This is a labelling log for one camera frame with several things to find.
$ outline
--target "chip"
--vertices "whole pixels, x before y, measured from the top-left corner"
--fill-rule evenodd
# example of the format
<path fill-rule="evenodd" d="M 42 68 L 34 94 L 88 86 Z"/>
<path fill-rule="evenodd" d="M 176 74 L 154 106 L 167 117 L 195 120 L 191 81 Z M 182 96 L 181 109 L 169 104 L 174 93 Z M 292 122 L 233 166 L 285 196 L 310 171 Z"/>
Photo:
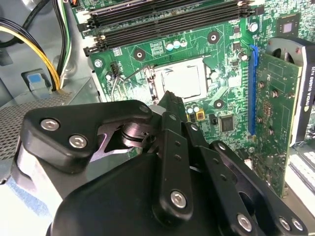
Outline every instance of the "chip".
<path fill-rule="evenodd" d="M 237 27 L 234 27 L 234 33 L 239 33 L 241 32 L 241 29 L 237 26 Z"/>
<path fill-rule="evenodd" d="M 300 14 L 277 19 L 277 36 L 299 36 Z"/>
<path fill-rule="evenodd" d="M 241 43 L 240 42 L 233 43 L 233 49 L 234 50 L 240 50 L 241 49 Z"/>
<path fill-rule="evenodd" d="M 205 112 L 204 111 L 200 111 L 196 113 L 196 119 L 197 121 L 201 121 L 205 119 Z"/>
<path fill-rule="evenodd" d="M 220 118 L 220 130 L 221 132 L 234 130 L 234 116 L 226 116 Z"/>

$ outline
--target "motherboard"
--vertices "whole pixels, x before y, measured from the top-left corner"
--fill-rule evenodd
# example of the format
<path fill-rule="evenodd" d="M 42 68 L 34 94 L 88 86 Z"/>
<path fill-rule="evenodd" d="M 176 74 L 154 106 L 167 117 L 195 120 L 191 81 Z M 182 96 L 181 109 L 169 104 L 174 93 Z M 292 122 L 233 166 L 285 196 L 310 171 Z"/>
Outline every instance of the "motherboard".
<path fill-rule="evenodd" d="M 315 42 L 315 1 L 77 0 L 71 5 L 105 102 L 137 99 L 152 105 L 167 90 L 175 93 L 207 142 L 222 140 L 242 153 L 279 196 L 284 194 L 302 69 L 266 48 L 273 37 Z M 273 100 L 269 92 L 275 87 Z M 314 124 L 313 108 L 309 128 Z M 305 137 L 305 142 L 313 138 Z"/>

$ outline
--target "cable bundle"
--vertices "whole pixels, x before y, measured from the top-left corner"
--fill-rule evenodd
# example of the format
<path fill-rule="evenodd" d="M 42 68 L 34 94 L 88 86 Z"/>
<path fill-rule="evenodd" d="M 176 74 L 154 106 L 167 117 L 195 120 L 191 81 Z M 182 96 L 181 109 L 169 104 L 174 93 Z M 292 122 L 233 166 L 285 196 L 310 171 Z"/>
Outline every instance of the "cable bundle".
<path fill-rule="evenodd" d="M 0 18 L 0 31 L 4 31 L 15 36 L 13 39 L 7 42 L 0 42 L 0 48 L 15 45 L 19 43 L 20 40 L 29 45 L 43 59 L 44 63 L 47 65 L 53 86 L 52 91 L 55 91 L 63 87 L 66 66 L 69 62 L 72 48 L 69 26 L 64 7 L 64 4 L 67 3 L 67 1 L 52 0 L 54 11 L 62 33 L 62 50 L 57 69 L 53 67 L 53 65 L 45 55 L 43 49 L 32 37 L 32 35 L 29 32 L 27 32 L 27 29 L 32 24 L 35 16 L 43 9 L 45 5 L 47 5 L 48 2 L 49 0 L 42 0 L 27 17 L 23 26 L 20 26 L 17 23 L 10 21 L 8 19 Z"/>

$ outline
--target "mounting screw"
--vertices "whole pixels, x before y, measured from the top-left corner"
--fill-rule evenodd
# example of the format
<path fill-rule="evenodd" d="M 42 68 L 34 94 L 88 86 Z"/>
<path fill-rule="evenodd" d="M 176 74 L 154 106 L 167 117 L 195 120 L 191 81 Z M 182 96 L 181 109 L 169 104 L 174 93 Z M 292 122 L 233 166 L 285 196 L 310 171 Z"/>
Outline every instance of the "mounting screw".
<path fill-rule="evenodd" d="M 272 91 L 272 97 L 273 97 L 273 98 L 279 97 L 279 93 L 278 93 L 277 90 L 273 90 L 273 91 Z"/>
<path fill-rule="evenodd" d="M 147 108 L 145 105 L 141 105 L 139 108 L 140 108 L 140 110 L 142 110 L 145 113 L 149 112 L 149 108 Z"/>
<path fill-rule="evenodd" d="M 240 224 L 240 226 L 242 226 L 242 228 L 244 230 L 246 230 L 247 232 L 251 232 L 252 231 L 252 224 L 251 222 L 247 219 L 247 217 L 243 214 L 238 214 L 237 215 L 237 220 L 238 223 Z"/>
<path fill-rule="evenodd" d="M 192 124 L 192 125 L 191 125 L 191 128 L 192 128 L 194 131 L 198 131 L 198 127 L 197 127 L 197 125 L 195 125 L 195 124 Z"/>
<path fill-rule="evenodd" d="M 87 140 L 81 135 L 72 135 L 69 138 L 69 143 L 74 148 L 85 148 L 88 144 Z"/>
<path fill-rule="evenodd" d="M 225 146 L 224 146 L 222 143 L 219 143 L 218 146 L 219 146 L 219 148 L 222 149 L 222 150 L 225 150 L 225 149 L 226 149 Z"/>
<path fill-rule="evenodd" d="M 54 119 L 44 119 L 40 126 L 48 131 L 56 131 L 60 127 L 59 123 Z"/>
<path fill-rule="evenodd" d="M 183 196 L 182 193 L 178 191 L 173 191 L 171 193 L 171 200 L 172 203 L 178 208 L 185 208 L 186 207 L 186 198 Z"/>
<path fill-rule="evenodd" d="M 259 124 L 262 123 L 262 118 L 261 117 L 257 117 L 257 123 L 259 123 Z"/>
<path fill-rule="evenodd" d="M 176 117 L 174 115 L 169 115 L 169 117 L 171 117 L 172 120 L 176 120 Z"/>
<path fill-rule="evenodd" d="M 286 230 L 288 230 L 288 231 L 291 230 L 291 227 L 289 226 L 289 224 L 287 223 L 287 221 L 286 221 L 285 219 L 283 219 L 282 217 L 280 217 L 279 220 L 280 220 L 280 223 L 282 224 L 282 226 L 283 226 Z"/>
<path fill-rule="evenodd" d="M 96 68 L 101 68 L 103 66 L 103 62 L 100 59 L 96 59 L 94 61 L 94 65 Z"/>
<path fill-rule="evenodd" d="M 250 147 L 250 148 L 248 149 L 248 152 L 249 152 L 249 153 L 254 153 L 254 152 L 255 152 L 255 148 L 254 148 L 254 147 Z"/>
<path fill-rule="evenodd" d="M 263 81 L 260 81 L 260 82 L 258 83 L 258 87 L 259 87 L 260 89 L 263 89 L 263 88 L 265 87 L 265 83 L 264 83 Z"/>
<path fill-rule="evenodd" d="M 297 219 L 292 218 L 292 223 L 298 230 L 303 231 L 303 226 L 297 221 Z"/>
<path fill-rule="evenodd" d="M 270 135 L 275 135 L 275 131 L 272 127 L 269 127 L 269 134 Z"/>

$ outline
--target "black wire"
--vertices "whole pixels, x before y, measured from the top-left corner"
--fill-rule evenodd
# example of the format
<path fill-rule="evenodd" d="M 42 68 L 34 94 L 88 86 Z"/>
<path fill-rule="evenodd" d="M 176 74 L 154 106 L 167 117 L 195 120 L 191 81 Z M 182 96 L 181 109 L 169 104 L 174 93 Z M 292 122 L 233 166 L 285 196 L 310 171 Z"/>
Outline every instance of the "black wire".
<path fill-rule="evenodd" d="M 8 20 L 6 18 L 1 18 L 0 17 L 0 24 L 10 27 L 11 29 L 14 29 L 15 32 L 23 35 L 25 38 L 27 38 L 29 41 L 31 41 L 36 47 L 39 48 L 39 50 L 41 50 L 42 52 L 44 52 L 42 50 L 42 48 L 40 47 L 40 45 L 37 43 L 37 41 L 33 38 L 33 36 L 27 32 L 24 28 L 22 28 L 20 25 L 18 25 L 17 23 Z"/>
<path fill-rule="evenodd" d="M 63 23 L 62 13 L 59 11 L 59 8 L 58 8 L 58 2 L 57 0 L 52 0 L 52 2 L 53 2 L 54 11 L 55 11 L 55 14 L 59 23 L 59 27 L 61 30 L 61 35 L 62 35 L 62 47 L 61 47 L 60 59 L 57 66 L 57 73 L 59 76 L 61 76 L 61 73 L 63 71 L 63 64 L 65 62 L 65 57 L 66 57 L 67 38 L 66 38 L 66 30 L 65 30 L 65 25 Z"/>
<path fill-rule="evenodd" d="M 37 41 L 34 39 L 34 37 L 29 33 L 27 32 L 24 28 L 22 28 L 20 25 L 18 25 L 17 23 L 11 21 L 11 20 L 8 20 L 8 19 L 5 19 L 5 18 L 0 18 L 0 25 L 3 25 L 5 26 L 6 28 L 9 28 L 11 29 L 12 31 L 14 32 L 17 32 L 18 34 L 20 34 L 21 36 L 23 36 L 24 38 L 28 39 L 30 42 L 32 42 L 43 54 L 44 51 L 43 49 L 40 47 L 40 45 L 37 43 Z M 49 71 L 49 75 L 50 75 L 50 78 L 51 78 L 51 82 L 52 82 L 52 86 L 53 86 L 53 89 L 52 91 L 56 91 L 56 83 L 53 79 L 53 76 L 50 72 L 50 70 L 48 69 Z M 46 82 L 46 85 L 47 86 L 50 86 L 50 83 L 49 81 L 45 80 Z"/>
<path fill-rule="evenodd" d="M 47 5 L 47 3 L 50 0 L 42 0 L 34 9 L 33 11 L 31 11 L 31 13 L 29 14 L 29 16 L 27 17 L 27 19 L 25 20 L 24 24 L 22 25 L 22 27 L 27 30 L 30 25 L 32 24 L 34 18 L 36 17 L 36 15 L 44 8 L 45 5 Z M 17 43 L 20 43 L 21 41 L 14 37 L 11 40 L 7 41 L 7 42 L 0 42 L 0 48 L 7 48 L 10 46 L 13 46 Z"/>

